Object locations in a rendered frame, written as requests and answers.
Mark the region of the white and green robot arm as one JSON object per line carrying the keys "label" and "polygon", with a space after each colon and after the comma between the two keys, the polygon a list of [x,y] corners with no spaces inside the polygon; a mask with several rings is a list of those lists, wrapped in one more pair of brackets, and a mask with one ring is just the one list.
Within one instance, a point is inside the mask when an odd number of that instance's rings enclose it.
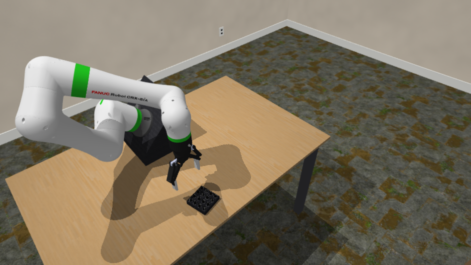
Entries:
{"label": "white and green robot arm", "polygon": [[[64,96],[100,99],[94,129],[63,113]],[[161,109],[173,151],[192,146],[191,113],[179,87],[133,80],[49,56],[36,57],[26,65],[15,126],[29,140],[67,146],[112,162],[122,154],[125,132],[143,137],[153,125],[152,113],[140,105]]]}

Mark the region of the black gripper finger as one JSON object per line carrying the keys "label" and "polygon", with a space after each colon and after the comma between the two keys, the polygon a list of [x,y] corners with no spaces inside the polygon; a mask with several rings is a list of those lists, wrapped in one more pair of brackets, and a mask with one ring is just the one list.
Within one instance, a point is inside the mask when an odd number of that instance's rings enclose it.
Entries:
{"label": "black gripper finger", "polygon": [[178,185],[177,185],[177,181],[176,181],[176,178],[178,176],[178,173],[180,171],[180,168],[183,166],[183,163],[185,161],[185,158],[183,157],[182,160],[181,160],[181,163],[179,164],[177,162],[177,158],[173,161],[169,161],[169,169],[168,169],[168,174],[167,174],[167,179],[166,181],[168,181],[169,183],[172,184],[172,188],[175,189],[176,191],[178,191]]}
{"label": "black gripper finger", "polygon": [[200,157],[202,156],[202,154],[196,149],[196,146],[193,145],[193,144],[192,144],[192,146],[191,146],[191,150],[193,150],[193,151],[196,153],[196,155],[194,155],[194,154],[189,154],[187,157],[188,157],[188,158],[193,158],[193,160],[194,160],[194,167],[195,167],[196,169],[200,170],[200,160],[201,160]]}

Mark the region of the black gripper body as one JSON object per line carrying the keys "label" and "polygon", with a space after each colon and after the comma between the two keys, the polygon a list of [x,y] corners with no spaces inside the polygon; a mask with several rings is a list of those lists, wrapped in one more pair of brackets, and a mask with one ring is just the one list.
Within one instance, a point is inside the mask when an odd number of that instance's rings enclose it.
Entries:
{"label": "black gripper body", "polygon": [[[181,161],[182,161],[183,158],[185,158],[185,161],[187,161],[187,160],[188,160],[188,157],[187,157],[187,156],[190,155],[190,153],[191,153],[191,147],[190,147],[188,150],[182,151],[182,152],[173,151],[173,154],[174,154],[174,156],[175,156],[174,159],[177,159],[176,161],[177,161],[178,163],[181,163]],[[184,162],[185,162],[185,161],[184,161]],[[184,162],[183,162],[183,163],[184,163]]]}

